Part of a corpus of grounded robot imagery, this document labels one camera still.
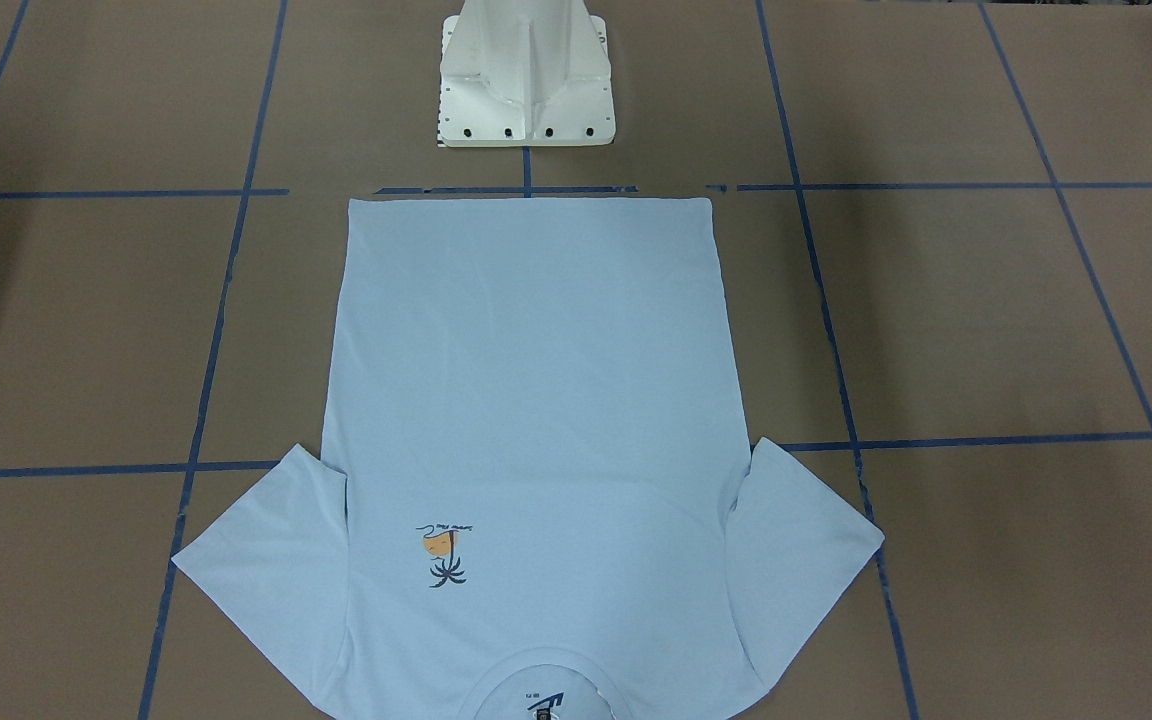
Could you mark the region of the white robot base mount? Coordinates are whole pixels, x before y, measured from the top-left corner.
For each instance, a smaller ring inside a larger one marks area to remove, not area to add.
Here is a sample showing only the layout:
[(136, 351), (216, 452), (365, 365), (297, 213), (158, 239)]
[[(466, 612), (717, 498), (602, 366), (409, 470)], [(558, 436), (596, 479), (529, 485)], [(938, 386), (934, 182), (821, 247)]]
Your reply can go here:
[(467, 1), (442, 22), (435, 142), (590, 147), (617, 132), (605, 20), (584, 1)]

